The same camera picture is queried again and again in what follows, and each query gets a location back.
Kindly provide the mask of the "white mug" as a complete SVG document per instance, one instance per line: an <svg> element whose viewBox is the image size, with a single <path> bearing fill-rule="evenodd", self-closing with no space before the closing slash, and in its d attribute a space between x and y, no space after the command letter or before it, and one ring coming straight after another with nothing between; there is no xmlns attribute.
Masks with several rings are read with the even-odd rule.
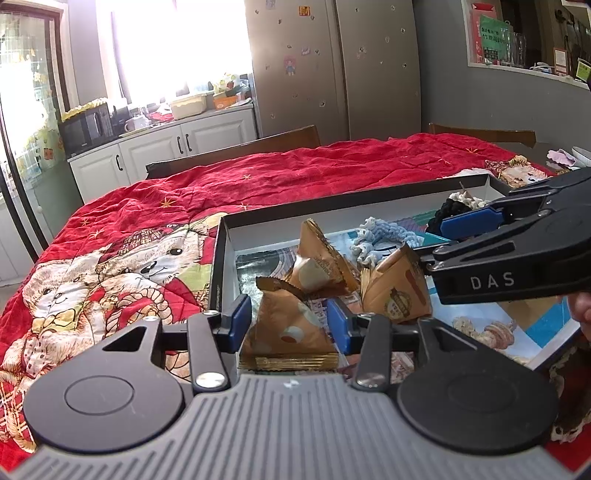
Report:
<svg viewBox="0 0 591 480"><path fill-rule="evenodd" d="M150 126L150 120L143 114L137 114L129 118L124 124L124 132L139 131Z"/></svg>

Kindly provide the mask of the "green sign card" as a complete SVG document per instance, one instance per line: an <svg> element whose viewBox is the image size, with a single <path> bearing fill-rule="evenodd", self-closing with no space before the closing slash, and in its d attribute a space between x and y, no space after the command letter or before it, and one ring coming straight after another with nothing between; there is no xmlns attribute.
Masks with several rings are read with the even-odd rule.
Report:
<svg viewBox="0 0 591 480"><path fill-rule="evenodd" d="M491 63L510 60L512 27L488 16L480 19L480 39L483 56Z"/></svg>

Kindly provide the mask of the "black microwave oven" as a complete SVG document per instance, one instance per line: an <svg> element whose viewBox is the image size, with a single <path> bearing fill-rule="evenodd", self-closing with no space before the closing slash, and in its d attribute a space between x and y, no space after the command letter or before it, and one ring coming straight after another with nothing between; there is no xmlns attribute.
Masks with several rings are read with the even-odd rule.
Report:
<svg viewBox="0 0 591 480"><path fill-rule="evenodd" d="M72 157L109 143L116 135L107 103L73 114L59 124L65 154Z"/></svg>

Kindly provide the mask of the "silver double door refrigerator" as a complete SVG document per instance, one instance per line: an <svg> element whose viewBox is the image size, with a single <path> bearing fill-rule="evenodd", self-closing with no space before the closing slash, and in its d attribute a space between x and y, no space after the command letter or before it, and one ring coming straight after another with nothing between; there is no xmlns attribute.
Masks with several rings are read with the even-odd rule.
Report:
<svg viewBox="0 0 591 480"><path fill-rule="evenodd" d="M245 2L263 137L314 125L322 144L421 130L410 1Z"/></svg>

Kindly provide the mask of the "cream white scrunchie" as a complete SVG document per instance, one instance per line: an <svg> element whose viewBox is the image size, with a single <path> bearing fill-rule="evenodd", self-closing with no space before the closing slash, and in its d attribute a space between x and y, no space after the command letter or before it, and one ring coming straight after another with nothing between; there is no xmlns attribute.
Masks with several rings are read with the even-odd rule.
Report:
<svg viewBox="0 0 591 480"><path fill-rule="evenodd" d="M486 200L473 196L467 190L453 192L449 195L449 199L455 202L462 203L471 210L478 210L484 208L488 204Z"/></svg>

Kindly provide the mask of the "black shallow box tray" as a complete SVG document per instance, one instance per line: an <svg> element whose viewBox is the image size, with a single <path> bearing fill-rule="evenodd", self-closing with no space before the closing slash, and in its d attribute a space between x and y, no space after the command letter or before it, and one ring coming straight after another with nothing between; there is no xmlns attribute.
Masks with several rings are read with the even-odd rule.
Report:
<svg viewBox="0 0 591 480"><path fill-rule="evenodd" d="M360 312L372 295L394 320L407 319L415 295L398 300L387 295L376 268L402 245L436 247L442 234L427 232L428 222L445 203L487 205L504 198L510 188L488 174L468 175L318 198L231 214L219 224L214 247L209 303L221 310L240 294L259 310L259 277L286 280L300 262L301 224L311 219L329 244L346 260L359 288L342 301ZM567 304L541 298L475 305L441 303L431 277L425 293L436 318L496 348L531 369L549 366L578 341L578 324Z"/></svg>

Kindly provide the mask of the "cream plastic container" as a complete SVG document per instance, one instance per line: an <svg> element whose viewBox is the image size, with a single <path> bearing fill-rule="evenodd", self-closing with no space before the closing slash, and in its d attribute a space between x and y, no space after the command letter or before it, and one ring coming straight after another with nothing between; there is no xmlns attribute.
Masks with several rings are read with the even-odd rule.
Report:
<svg viewBox="0 0 591 480"><path fill-rule="evenodd" d="M169 103L175 120L199 115L207 110L207 94L198 93L177 97Z"/></svg>

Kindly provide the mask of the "white plate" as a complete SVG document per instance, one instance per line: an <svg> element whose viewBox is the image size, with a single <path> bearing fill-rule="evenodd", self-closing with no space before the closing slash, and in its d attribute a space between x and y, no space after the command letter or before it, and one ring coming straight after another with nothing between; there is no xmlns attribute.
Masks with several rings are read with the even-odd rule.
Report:
<svg viewBox="0 0 591 480"><path fill-rule="evenodd" d="M575 157L577 164L584 167L591 167L591 152L581 147L573 146L571 149L572 155Z"/></svg>

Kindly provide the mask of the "light blue scrunchie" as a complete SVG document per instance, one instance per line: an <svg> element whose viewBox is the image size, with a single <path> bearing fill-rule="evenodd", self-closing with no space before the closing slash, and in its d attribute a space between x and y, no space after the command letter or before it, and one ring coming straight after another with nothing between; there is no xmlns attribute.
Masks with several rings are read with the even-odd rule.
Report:
<svg viewBox="0 0 591 480"><path fill-rule="evenodd" d="M373 268L391 251L403 245L422 247L424 238L396 222L370 217L356 228L351 253L356 264Z"/></svg>

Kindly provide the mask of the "red teddy bear quilt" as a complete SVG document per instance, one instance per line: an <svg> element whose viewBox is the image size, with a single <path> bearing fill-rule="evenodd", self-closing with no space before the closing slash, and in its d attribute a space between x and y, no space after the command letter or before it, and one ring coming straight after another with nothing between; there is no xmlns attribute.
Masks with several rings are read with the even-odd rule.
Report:
<svg viewBox="0 0 591 480"><path fill-rule="evenodd" d="M586 479L545 442L554 388L432 316L391 321L391 384L259 372L194 392L187 320L211 309L231 214L460 176L510 154L453 134L251 155L114 190L66 223L1 320L1 449L15 479Z"/></svg>

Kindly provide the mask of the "white kitchen cabinet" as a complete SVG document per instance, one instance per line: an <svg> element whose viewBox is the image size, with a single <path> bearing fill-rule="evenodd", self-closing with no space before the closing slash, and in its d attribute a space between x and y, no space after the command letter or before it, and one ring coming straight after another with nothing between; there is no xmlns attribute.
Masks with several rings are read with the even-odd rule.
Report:
<svg viewBox="0 0 591 480"><path fill-rule="evenodd" d="M68 160L82 200L88 203L141 181L151 163L221 150L257 138L250 103L208 111L136 133Z"/></svg>

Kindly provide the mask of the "gold pyramid snack packet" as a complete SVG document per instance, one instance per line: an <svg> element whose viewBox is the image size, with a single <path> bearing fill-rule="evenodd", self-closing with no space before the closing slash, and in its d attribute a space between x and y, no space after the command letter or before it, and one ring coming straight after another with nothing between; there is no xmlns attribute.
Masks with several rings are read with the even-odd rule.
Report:
<svg viewBox="0 0 591 480"><path fill-rule="evenodd" d="M297 254L286 281L310 297L345 296L360 288L349 262L312 219L301 223Z"/></svg>

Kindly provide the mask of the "black scrunchie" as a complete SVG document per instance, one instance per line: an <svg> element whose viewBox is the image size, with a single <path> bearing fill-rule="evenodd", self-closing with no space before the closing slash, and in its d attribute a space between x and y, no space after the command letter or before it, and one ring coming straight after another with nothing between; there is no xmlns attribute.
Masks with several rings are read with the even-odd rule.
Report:
<svg viewBox="0 0 591 480"><path fill-rule="evenodd" d="M440 209L435 212L435 215L428 221L426 231L430 234L443 236L441 225L444 220L471 211L472 209L468 205L448 198Z"/></svg>

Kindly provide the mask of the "dark wooden chair back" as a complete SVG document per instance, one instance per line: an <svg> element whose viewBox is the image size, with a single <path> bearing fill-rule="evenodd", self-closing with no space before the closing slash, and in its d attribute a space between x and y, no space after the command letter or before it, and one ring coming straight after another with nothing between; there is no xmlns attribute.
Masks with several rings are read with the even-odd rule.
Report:
<svg viewBox="0 0 591 480"><path fill-rule="evenodd" d="M146 179L162 179L189 170L195 166L207 166L253 154L283 153L298 148L315 149L319 146L321 146L321 140L317 127L310 125L253 140L245 144L226 147L207 153L189 155L180 159L151 163L146 166Z"/></svg>

